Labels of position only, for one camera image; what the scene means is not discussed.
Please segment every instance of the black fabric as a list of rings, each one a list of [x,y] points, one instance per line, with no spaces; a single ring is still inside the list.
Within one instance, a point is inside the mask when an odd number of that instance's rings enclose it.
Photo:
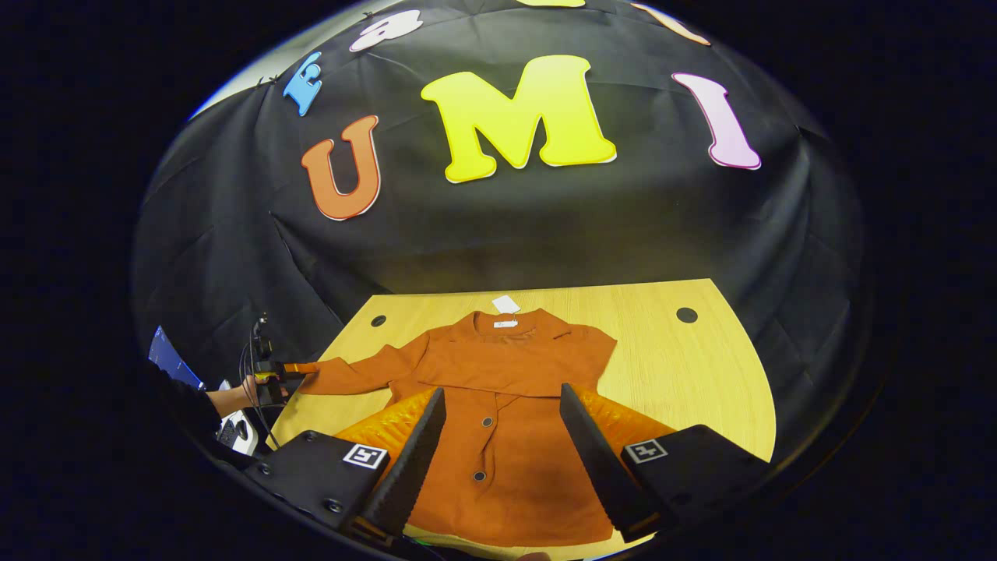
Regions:
[[[170,378],[165,370],[156,366],[151,360],[146,361],[143,375],[158,378],[158,386],[164,391],[166,402],[172,405],[173,411],[185,419],[187,427],[193,434],[198,437],[210,437],[221,427],[221,416],[218,415],[207,392]]]
[[[314,359],[375,293],[513,290],[712,279],[769,377],[776,460],[808,441],[847,391],[831,369],[852,321],[863,254],[855,185],[825,130],[756,64],[712,37],[685,39],[620,1],[585,9],[518,2],[404,0],[422,27],[359,53],[370,20],[322,52],[323,88],[305,117],[282,97],[302,60],[272,84],[192,119],[141,209],[133,308],[140,340],[157,325],[197,372],[235,368],[266,310],[277,360]],[[525,63],[566,54],[585,74],[614,162],[552,167],[497,159],[489,178],[451,184],[436,104],[422,88],[474,72],[511,96]],[[687,72],[719,82],[762,158],[757,171],[710,160],[711,133]],[[380,195],[334,222],[316,208],[301,157],[325,139],[337,186],[357,171],[340,139],[376,115]],[[662,310],[674,314],[676,310]]]

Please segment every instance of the orange sleeve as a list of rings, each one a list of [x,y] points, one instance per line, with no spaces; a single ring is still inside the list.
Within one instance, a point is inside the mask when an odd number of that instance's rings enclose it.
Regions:
[[[582,325],[581,327],[583,329],[580,346],[590,368],[590,381],[594,388],[594,384],[599,381],[599,377],[606,369],[606,364],[609,363],[609,357],[613,355],[616,339],[590,325]]]
[[[401,348],[386,344],[374,356],[352,364],[338,356],[314,362],[319,367],[318,372],[305,376],[298,391],[313,395],[344,395],[386,387],[389,382],[415,371],[429,342],[429,333],[425,332]]]

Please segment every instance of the monitor screen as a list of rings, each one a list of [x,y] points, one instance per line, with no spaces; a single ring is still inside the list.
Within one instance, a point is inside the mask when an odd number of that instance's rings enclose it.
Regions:
[[[166,332],[163,331],[162,326],[157,327],[156,336],[153,337],[153,344],[149,347],[149,360],[155,362],[158,367],[165,370],[169,374],[169,377],[174,380],[179,380],[197,389],[204,389],[204,382],[193,375],[186,362],[180,358],[176,349],[173,348],[169,339],[166,338]]]

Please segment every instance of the wooden table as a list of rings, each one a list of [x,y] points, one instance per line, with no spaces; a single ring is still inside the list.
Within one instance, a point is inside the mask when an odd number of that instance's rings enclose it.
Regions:
[[[610,286],[508,292],[372,296],[326,349],[321,360],[347,362],[399,347],[427,329],[453,324],[468,313],[497,313],[492,300],[508,294],[522,308],[538,307],[568,323],[593,325],[619,341],[599,379],[599,394],[676,429],[706,424],[769,461],[776,441],[776,411],[762,364],[748,335],[711,280],[677,280]],[[690,308],[697,318],[689,319]],[[380,326],[371,320],[384,315]],[[273,427],[286,442],[303,430],[325,434],[384,408],[391,390],[361,395],[294,394]],[[608,555],[624,544],[619,532],[603,542],[562,547],[493,547],[406,526],[423,541],[482,557],[512,560],[546,551],[552,561]]]

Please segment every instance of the screw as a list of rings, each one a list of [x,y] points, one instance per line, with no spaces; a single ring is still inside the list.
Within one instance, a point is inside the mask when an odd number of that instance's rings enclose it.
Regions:
[[[325,506],[329,512],[339,514],[343,511],[343,504],[336,499],[325,499],[322,501],[322,505]]]

